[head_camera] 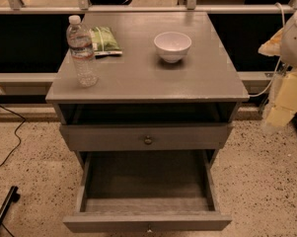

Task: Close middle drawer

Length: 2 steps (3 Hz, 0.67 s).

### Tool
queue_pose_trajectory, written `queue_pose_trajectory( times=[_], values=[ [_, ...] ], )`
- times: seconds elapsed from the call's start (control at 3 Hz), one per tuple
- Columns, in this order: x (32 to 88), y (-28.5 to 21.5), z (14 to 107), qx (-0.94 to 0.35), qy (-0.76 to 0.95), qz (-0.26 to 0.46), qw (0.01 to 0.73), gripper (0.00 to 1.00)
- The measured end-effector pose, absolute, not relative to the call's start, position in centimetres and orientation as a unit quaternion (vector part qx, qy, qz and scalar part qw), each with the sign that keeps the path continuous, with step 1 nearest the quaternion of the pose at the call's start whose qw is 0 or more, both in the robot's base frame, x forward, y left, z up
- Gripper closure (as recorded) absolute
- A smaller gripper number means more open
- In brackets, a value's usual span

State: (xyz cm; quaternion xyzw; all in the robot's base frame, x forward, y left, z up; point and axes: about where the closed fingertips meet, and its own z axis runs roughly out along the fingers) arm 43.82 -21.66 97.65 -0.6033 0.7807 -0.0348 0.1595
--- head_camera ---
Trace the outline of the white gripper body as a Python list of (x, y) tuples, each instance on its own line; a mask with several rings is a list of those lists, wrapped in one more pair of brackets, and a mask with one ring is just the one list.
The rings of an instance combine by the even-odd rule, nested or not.
[(297, 70), (276, 76), (265, 108), (265, 124), (286, 126), (297, 114)]

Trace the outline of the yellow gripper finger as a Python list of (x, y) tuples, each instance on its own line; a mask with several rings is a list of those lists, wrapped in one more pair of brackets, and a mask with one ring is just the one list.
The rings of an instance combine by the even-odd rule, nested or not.
[(258, 53), (265, 56), (279, 56), (283, 30), (278, 30), (268, 41), (262, 44)]

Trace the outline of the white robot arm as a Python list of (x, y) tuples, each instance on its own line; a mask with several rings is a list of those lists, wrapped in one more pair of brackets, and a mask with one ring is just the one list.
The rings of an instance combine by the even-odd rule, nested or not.
[(265, 128), (282, 128), (297, 114), (297, 11), (282, 29), (260, 46), (259, 53), (279, 56), (283, 63), (292, 67), (291, 72), (274, 77), (262, 115)]

